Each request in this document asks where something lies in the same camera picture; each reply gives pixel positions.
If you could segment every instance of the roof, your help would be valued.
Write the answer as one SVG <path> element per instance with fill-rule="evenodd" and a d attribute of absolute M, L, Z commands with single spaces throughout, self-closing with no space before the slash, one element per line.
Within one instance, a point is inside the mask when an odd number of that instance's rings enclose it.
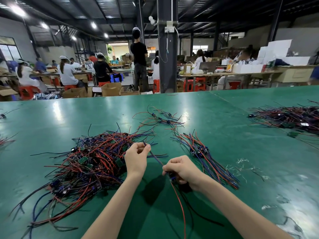
<path fill-rule="evenodd" d="M 135 0 L 17 0 L 28 14 L 29 25 L 40 20 L 49 25 L 66 25 L 80 32 L 111 39 L 131 36 L 136 24 Z M 245 32 L 272 22 L 279 0 L 178 0 L 178 32 L 181 36 L 209 37 L 214 34 L 216 22 L 221 21 L 220 32 Z M 21 20 L 10 11 L 14 0 L 0 0 L 0 15 Z M 280 21 L 293 21 L 316 13 L 319 0 L 284 0 Z M 156 27 L 148 16 L 157 19 L 157 0 L 146 0 L 143 6 L 145 34 L 156 36 Z M 98 25 L 93 30 L 90 23 Z"/>

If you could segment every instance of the forearm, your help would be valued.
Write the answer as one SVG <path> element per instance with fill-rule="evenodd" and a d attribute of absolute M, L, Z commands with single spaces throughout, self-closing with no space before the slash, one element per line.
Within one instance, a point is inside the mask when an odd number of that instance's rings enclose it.
<path fill-rule="evenodd" d="M 141 178 L 127 177 L 82 239 L 116 239 Z"/>
<path fill-rule="evenodd" d="M 292 239 L 210 177 L 203 177 L 200 191 L 220 209 L 244 239 Z"/>

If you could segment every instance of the ceiling light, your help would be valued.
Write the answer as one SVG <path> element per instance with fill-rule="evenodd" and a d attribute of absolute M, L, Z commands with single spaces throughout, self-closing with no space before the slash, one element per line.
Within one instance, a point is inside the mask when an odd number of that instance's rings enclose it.
<path fill-rule="evenodd" d="M 41 24 L 41 27 L 45 28 L 45 29 L 49 29 L 49 26 L 46 25 L 45 23 L 40 23 Z"/>
<path fill-rule="evenodd" d="M 19 15 L 19 16 L 21 16 L 21 17 L 25 17 L 25 16 L 26 16 L 26 12 L 25 12 L 21 7 L 19 7 L 19 6 L 17 6 L 17 5 L 11 6 L 11 9 L 12 9 L 12 11 L 13 11 L 15 14 L 17 14 L 17 15 Z"/>
<path fill-rule="evenodd" d="M 95 24 L 95 22 L 91 22 L 91 26 L 92 26 L 93 29 L 97 29 L 98 28 L 98 26 Z"/>

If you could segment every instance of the green table surface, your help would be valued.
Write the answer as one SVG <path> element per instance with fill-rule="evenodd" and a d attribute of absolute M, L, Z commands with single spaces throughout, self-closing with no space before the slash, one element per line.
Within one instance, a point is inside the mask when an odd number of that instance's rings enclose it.
<path fill-rule="evenodd" d="M 179 132 L 197 131 L 200 140 L 209 147 L 212 156 L 228 168 L 242 168 L 238 175 L 241 186 L 231 190 L 247 205 L 275 224 L 285 224 L 288 217 L 303 230 L 305 238 L 319 237 L 318 149 L 291 138 L 278 128 L 249 125 L 249 108 L 263 105 L 308 105 L 308 99 L 319 98 L 319 86 L 241 89 L 214 92 L 75 98 L 46 101 L 1 102 L 0 108 L 10 111 L 0 120 L 0 134 L 10 137 L 18 133 L 15 142 L 0 148 L 0 238 L 19 239 L 26 231 L 32 209 L 43 191 L 32 196 L 19 212 L 7 217 L 11 209 L 26 195 L 48 182 L 44 176 L 52 171 L 45 165 L 61 163 L 50 155 L 32 156 L 43 152 L 65 152 L 74 147 L 72 138 L 105 130 L 134 131 L 145 115 L 148 105 L 182 115 L 185 128 Z M 158 145 L 154 154 L 168 153 L 168 159 L 187 149 L 173 141 L 165 125 L 154 128 Z M 261 177 L 251 171 L 259 168 Z M 106 206 L 115 191 L 106 197 L 96 197 L 80 211 L 58 222 L 59 226 L 78 226 L 71 232 L 58 232 L 50 225 L 33 230 L 33 239 L 78 239 Z M 211 224 L 187 209 L 187 238 L 241 238 L 228 220 L 201 194 L 188 193 L 187 198 L 201 215 L 225 224 Z M 47 200 L 42 200 L 38 208 Z M 161 166 L 149 159 L 144 178 L 139 185 L 124 219 L 118 238 L 183 238 L 183 217 L 179 202 L 167 177 L 161 176 Z"/>

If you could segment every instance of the black t-shirt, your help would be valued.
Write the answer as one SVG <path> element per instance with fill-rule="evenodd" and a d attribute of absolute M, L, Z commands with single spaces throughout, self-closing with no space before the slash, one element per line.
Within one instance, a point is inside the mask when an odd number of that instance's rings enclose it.
<path fill-rule="evenodd" d="M 96 61 L 94 63 L 94 69 L 95 69 L 96 77 L 108 76 L 108 74 L 106 73 L 106 69 L 108 69 L 109 72 L 111 73 L 113 72 L 109 64 L 106 63 L 105 61 Z"/>
<path fill-rule="evenodd" d="M 131 44 L 131 51 L 134 55 L 134 64 L 139 63 L 146 66 L 145 54 L 147 53 L 146 45 L 138 42 Z"/>

